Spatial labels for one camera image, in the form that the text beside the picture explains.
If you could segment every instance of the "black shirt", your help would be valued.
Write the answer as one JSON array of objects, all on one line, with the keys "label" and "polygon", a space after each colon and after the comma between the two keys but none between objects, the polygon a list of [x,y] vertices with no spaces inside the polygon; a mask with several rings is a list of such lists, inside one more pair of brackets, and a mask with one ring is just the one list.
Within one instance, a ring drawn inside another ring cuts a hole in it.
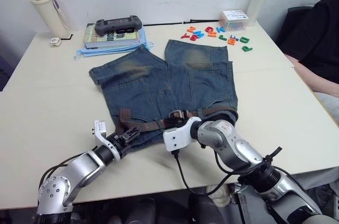
[{"label": "black shirt", "polygon": [[281,50],[318,76],[339,84],[339,0],[321,0],[296,26]]}]

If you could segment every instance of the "book cover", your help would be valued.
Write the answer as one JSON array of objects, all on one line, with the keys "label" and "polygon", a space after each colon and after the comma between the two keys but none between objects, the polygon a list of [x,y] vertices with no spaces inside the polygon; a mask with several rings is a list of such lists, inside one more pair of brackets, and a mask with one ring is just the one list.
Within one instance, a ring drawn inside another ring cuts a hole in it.
[{"label": "book cover", "polygon": [[106,48],[116,46],[129,46],[140,43],[140,37],[137,30],[132,33],[117,34],[115,31],[99,36],[95,32],[95,24],[87,24],[84,43],[86,48]]}]

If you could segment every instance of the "person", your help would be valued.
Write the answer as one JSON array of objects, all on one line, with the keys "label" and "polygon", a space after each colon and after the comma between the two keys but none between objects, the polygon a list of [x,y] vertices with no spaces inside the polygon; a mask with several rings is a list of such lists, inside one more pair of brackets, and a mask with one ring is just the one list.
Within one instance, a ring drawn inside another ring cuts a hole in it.
[{"label": "person", "polygon": [[339,0],[321,0],[280,46],[339,124]]}]

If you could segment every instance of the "power cord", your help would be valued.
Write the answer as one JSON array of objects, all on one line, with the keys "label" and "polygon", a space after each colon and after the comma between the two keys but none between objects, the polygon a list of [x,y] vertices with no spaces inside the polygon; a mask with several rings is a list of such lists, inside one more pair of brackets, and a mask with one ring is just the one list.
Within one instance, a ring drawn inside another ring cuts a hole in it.
[{"label": "power cord", "polygon": [[229,175],[246,175],[246,174],[248,174],[248,173],[254,171],[255,169],[257,169],[258,167],[261,167],[262,165],[265,164],[265,162],[260,162],[259,164],[255,165],[255,166],[253,166],[253,167],[244,169],[244,170],[227,171],[226,169],[224,169],[224,168],[221,166],[221,164],[220,164],[220,162],[219,162],[218,154],[217,154],[216,151],[214,152],[214,156],[215,156],[215,158],[216,158],[216,162],[217,162],[217,165],[218,165],[219,169],[220,169],[221,171],[223,171],[224,173],[229,174]]},{"label": "power cord", "polygon": [[43,181],[45,180],[45,177],[46,177],[46,175],[48,174],[48,172],[50,172],[50,173],[47,175],[46,179],[50,178],[51,175],[52,175],[52,174],[55,172],[55,170],[57,170],[58,168],[60,168],[60,167],[67,167],[68,164],[65,164],[66,162],[68,162],[68,161],[70,161],[70,160],[72,160],[72,159],[74,159],[74,158],[77,158],[77,157],[79,157],[79,156],[82,155],[82,154],[84,154],[84,153],[74,155],[74,156],[72,156],[72,157],[70,157],[70,158],[64,160],[64,161],[61,162],[59,165],[56,165],[56,166],[53,166],[53,167],[49,168],[49,169],[48,169],[46,172],[44,172],[44,174],[42,175],[41,180],[40,180],[40,183],[39,183],[39,188],[40,188],[40,186],[43,184]]},{"label": "power cord", "polygon": [[[214,152],[214,155],[215,155],[216,163],[217,163],[219,169],[221,171],[223,171],[224,173],[229,174],[229,175],[246,175],[246,174],[252,172],[253,170],[257,169],[258,167],[262,166],[263,164],[265,164],[265,162],[272,163],[273,157],[275,155],[277,155],[281,150],[282,150],[282,148],[278,147],[273,153],[271,153],[270,155],[266,155],[265,158],[264,158],[264,161],[260,162],[259,164],[255,165],[251,168],[248,168],[244,171],[237,171],[237,172],[235,172],[235,171],[231,172],[231,171],[227,171],[226,169],[224,169],[219,162],[218,154],[217,154],[216,151]],[[296,179],[294,179],[293,176],[290,173],[283,170],[281,167],[277,167],[277,166],[272,166],[272,167],[277,169],[277,170],[284,172],[292,181],[294,181],[301,188],[302,191],[304,191],[306,194],[308,194],[306,192],[305,188]]]},{"label": "power cord", "polygon": [[208,192],[208,193],[197,193],[195,191],[193,191],[187,184],[186,180],[185,180],[185,177],[184,177],[184,174],[182,172],[182,169],[181,169],[181,165],[180,165],[180,161],[179,161],[179,150],[175,150],[175,151],[172,151],[171,152],[173,155],[174,155],[174,158],[178,164],[178,167],[179,167],[179,171],[180,171],[180,174],[181,174],[181,178],[182,178],[182,181],[184,182],[186,188],[188,189],[189,192],[191,192],[192,194],[194,195],[197,195],[197,196],[209,196],[209,195],[212,195],[213,193],[215,193],[224,183],[227,179],[229,179],[232,174],[228,174],[225,176],[224,179],[221,180],[221,182],[217,185],[217,187],[215,187],[212,191]]}]

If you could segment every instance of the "denim shorts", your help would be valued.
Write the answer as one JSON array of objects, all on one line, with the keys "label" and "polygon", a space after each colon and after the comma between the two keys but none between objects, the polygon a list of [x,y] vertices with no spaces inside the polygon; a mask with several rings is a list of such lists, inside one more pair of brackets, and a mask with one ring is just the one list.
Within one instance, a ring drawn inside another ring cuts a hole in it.
[{"label": "denim shorts", "polygon": [[[194,52],[198,59],[194,61]],[[234,112],[221,110],[203,115],[201,110],[228,107],[237,110],[232,63],[226,47],[208,47],[170,40],[166,61],[144,46],[90,70],[101,86],[115,125],[121,109],[131,110],[132,122],[154,122],[175,110],[198,112],[202,120],[225,114],[236,121]],[[142,132],[132,149],[161,141],[162,130]]]}]

